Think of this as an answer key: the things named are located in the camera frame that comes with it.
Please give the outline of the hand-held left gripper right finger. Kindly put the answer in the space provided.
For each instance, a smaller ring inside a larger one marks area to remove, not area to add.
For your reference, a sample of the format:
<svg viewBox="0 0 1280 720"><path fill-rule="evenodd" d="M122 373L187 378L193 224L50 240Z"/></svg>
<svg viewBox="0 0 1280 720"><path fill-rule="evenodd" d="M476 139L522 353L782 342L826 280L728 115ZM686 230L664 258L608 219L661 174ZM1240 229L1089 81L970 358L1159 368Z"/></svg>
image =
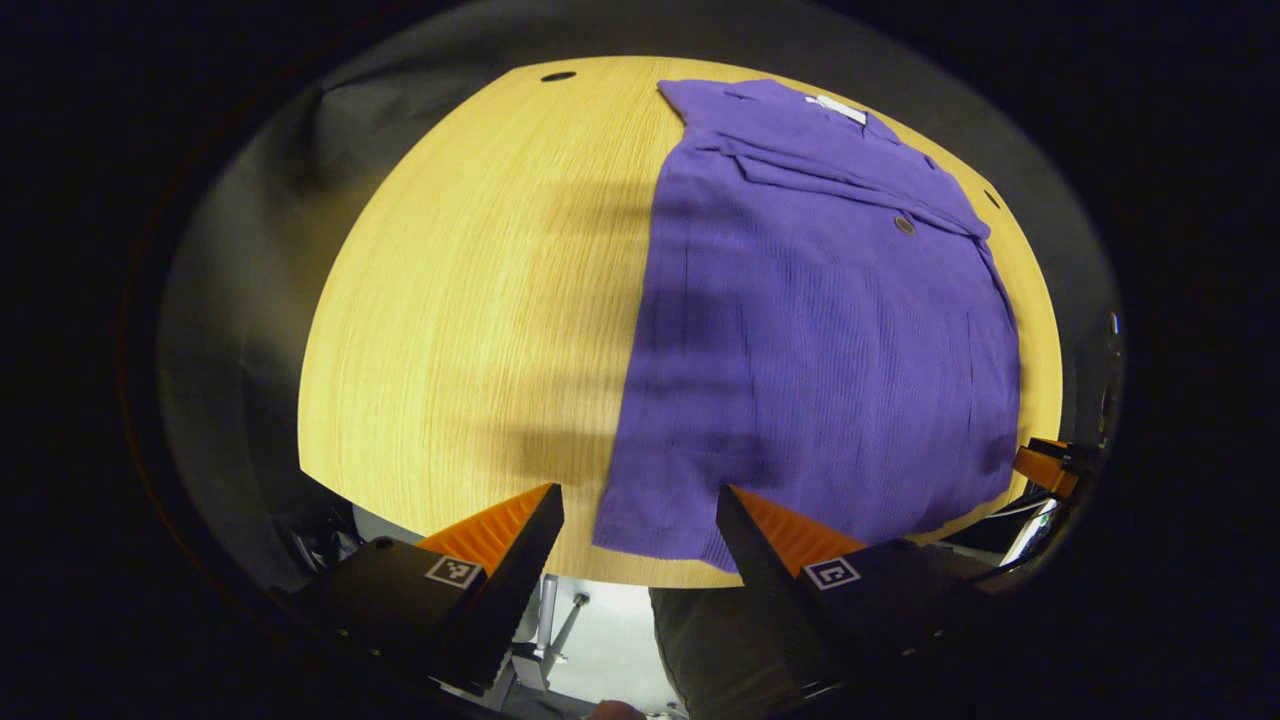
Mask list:
<svg viewBox="0 0 1280 720"><path fill-rule="evenodd" d="M868 544L737 486L716 524L805 701L896 700L947 678L996 610L984 570L899 538Z"/></svg>

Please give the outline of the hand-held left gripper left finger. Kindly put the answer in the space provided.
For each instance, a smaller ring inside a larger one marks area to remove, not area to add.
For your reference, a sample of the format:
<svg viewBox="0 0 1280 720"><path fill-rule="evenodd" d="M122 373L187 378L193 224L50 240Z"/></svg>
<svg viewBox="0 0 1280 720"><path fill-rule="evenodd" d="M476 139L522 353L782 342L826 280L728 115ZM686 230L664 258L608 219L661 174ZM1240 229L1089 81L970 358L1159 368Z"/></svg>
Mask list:
<svg viewBox="0 0 1280 720"><path fill-rule="evenodd" d="M333 618L370 653L486 689L563 523L545 483L415 543L375 539L330 574Z"/></svg>

